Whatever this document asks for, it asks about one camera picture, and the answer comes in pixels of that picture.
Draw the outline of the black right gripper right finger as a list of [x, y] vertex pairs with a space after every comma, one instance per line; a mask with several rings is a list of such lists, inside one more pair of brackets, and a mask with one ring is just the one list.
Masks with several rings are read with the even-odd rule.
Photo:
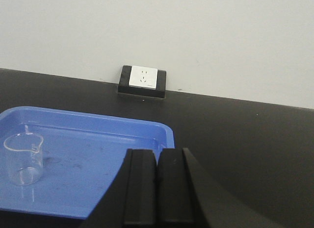
[[213, 180], [187, 148], [163, 149], [157, 167], [160, 228], [277, 228]]

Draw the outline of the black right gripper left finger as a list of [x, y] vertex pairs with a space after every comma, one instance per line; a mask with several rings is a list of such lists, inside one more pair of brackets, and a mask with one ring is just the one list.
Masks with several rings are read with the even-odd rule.
[[84, 221], [86, 228], [153, 228], [156, 159], [152, 150], [128, 149], [109, 188]]

